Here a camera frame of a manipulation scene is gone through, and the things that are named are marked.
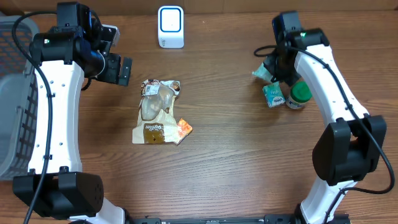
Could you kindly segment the small teal tissue pack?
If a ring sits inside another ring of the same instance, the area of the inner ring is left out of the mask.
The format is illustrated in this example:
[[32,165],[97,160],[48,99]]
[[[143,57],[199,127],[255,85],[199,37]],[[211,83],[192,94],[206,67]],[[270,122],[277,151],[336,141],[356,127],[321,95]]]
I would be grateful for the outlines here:
[[279,82],[271,83],[262,88],[269,108],[273,108],[285,103],[285,98],[280,89]]

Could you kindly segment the green lid jar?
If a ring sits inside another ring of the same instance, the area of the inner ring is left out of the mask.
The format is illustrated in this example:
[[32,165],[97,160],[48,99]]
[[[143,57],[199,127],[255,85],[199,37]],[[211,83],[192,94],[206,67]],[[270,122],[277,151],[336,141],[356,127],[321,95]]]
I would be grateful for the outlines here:
[[308,101],[312,98],[312,93],[305,82],[297,82],[291,89],[285,102],[286,105],[293,109],[298,110],[303,108]]

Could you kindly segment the clear snack pouch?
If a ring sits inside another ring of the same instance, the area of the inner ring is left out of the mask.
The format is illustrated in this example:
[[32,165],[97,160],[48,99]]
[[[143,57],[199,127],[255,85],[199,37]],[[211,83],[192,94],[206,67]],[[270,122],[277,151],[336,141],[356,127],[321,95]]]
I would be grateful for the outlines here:
[[148,79],[141,83],[141,101],[137,125],[132,130],[132,143],[176,144],[179,141],[174,102],[180,89],[177,80]]

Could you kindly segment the orange tissue pack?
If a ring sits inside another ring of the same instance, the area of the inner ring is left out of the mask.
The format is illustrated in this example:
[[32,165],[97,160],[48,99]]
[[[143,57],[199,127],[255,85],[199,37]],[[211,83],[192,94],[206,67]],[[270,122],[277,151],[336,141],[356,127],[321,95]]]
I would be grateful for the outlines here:
[[175,142],[176,145],[179,145],[192,131],[193,131],[192,126],[181,118],[177,123],[178,138]]

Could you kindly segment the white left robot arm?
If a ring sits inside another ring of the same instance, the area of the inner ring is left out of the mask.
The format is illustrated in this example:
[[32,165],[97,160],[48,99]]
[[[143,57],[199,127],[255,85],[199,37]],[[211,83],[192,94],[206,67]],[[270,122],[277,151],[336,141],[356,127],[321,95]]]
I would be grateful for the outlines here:
[[78,2],[60,2],[57,23],[34,35],[25,57],[37,80],[33,152],[26,175],[12,188],[29,213],[70,223],[131,223],[124,208],[104,195],[101,177],[83,172],[78,148],[80,93],[92,80],[126,86],[132,59],[111,53],[115,26]]

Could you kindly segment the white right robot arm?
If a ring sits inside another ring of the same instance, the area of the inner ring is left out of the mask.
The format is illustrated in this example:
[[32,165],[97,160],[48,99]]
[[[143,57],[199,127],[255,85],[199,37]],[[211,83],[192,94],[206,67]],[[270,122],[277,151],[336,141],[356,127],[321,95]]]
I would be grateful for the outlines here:
[[303,78],[322,114],[325,130],[313,148],[317,174],[308,196],[292,215],[266,215],[266,223],[349,223],[334,212],[356,184],[376,170],[383,159],[395,184],[391,163],[381,147],[386,135],[382,116],[372,116],[352,94],[333,58],[330,42],[320,29],[304,29],[296,11],[282,12],[272,20],[276,44],[265,56],[272,82],[292,86]]

